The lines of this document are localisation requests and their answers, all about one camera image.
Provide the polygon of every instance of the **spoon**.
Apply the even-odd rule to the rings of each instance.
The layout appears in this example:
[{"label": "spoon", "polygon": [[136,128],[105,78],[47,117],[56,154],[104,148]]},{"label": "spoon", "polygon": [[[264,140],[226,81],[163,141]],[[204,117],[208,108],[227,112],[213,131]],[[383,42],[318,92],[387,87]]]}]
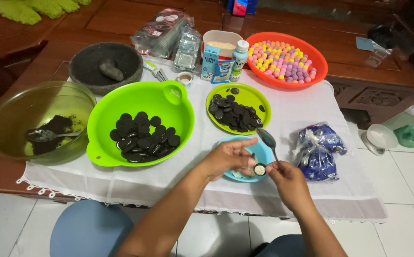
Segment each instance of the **spoon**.
[{"label": "spoon", "polygon": [[275,160],[277,161],[277,165],[280,168],[280,170],[283,172],[284,168],[280,164],[280,161],[277,158],[277,154],[275,154],[275,147],[277,146],[277,143],[275,142],[274,137],[272,135],[265,131],[262,128],[256,128],[256,132],[258,132],[258,136],[261,138],[261,140],[268,146],[270,149],[272,149],[272,152],[274,153]]},{"label": "spoon", "polygon": [[55,134],[53,131],[47,129],[30,129],[26,134],[26,138],[34,142],[48,142],[57,137],[78,136],[79,134],[80,132],[58,135]]}]

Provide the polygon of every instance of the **white cloth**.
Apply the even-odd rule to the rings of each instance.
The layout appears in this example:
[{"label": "white cloth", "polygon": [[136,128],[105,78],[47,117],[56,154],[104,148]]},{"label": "white cloth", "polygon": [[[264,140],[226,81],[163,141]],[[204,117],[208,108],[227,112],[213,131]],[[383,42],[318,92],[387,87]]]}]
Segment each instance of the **white cloth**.
[{"label": "white cloth", "polygon": [[[169,79],[176,78],[176,73],[169,68],[170,61],[147,56],[144,59],[162,67]],[[141,81],[156,81],[156,78],[144,70]],[[323,80],[302,90],[290,90],[267,84],[249,70],[242,72],[240,82],[258,89],[270,103],[272,118],[266,130],[276,137],[276,152],[280,160],[291,162],[295,134],[305,126],[320,121],[327,122],[344,140],[348,154],[335,158],[340,179],[333,183],[309,183],[310,193],[325,218],[371,222],[383,222],[387,218],[384,205],[356,153],[353,137],[329,82]],[[36,187],[107,203],[151,206],[216,142],[230,136],[216,127],[206,114],[206,97],[215,86],[196,76],[192,87],[187,89],[195,114],[193,133],[179,152],[159,165],[99,167],[85,154],[75,161],[57,166],[45,167],[27,162],[19,182],[26,181]],[[239,183],[223,177],[207,185],[196,209],[292,216],[281,204],[270,178],[257,183]]]}]

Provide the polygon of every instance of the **pestle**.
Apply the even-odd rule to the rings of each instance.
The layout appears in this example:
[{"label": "pestle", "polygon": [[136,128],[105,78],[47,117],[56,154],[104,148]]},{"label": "pestle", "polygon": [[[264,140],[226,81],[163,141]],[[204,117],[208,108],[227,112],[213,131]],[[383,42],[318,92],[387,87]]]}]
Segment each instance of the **pestle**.
[{"label": "pestle", "polygon": [[110,79],[116,81],[123,80],[123,73],[117,68],[118,62],[110,57],[104,57],[99,60],[100,73]]}]

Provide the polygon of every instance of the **hand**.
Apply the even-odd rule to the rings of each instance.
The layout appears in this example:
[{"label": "hand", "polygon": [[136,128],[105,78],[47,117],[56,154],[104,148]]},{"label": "hand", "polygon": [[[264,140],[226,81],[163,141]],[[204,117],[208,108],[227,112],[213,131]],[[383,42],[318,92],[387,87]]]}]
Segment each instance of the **hand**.
[{"label": "hand", "polygon": [[265,171],[277,185],[278,195],[283,203],[293,213],[300,213],[307,208],[314,207],[307,182],[301,169],[292,166],[286,161],[280,161],[282,171],[276,161],[269,163]]},{"label": "hand", "polygon": [[245,175],[253,174],[252,169],[257,161],[244,148],[258,142],[257,138],[220,143],[199,163],[202,172],[210,181],[215,181],[228,170],[242,172]]}]

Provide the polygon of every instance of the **blue wrapper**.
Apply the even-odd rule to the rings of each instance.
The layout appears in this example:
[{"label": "blue wrapper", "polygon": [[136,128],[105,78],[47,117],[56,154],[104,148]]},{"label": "blue wrapper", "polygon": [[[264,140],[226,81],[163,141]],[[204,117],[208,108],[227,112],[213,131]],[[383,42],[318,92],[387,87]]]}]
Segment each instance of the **blue wrapper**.
[{"label": "blue wrapper", "polygon": [[299,132],[293,151],[297,167],[308,181],[337,180],[334,154],[344,155],[347,148],[337,133],[326,123],[308,126]]}]

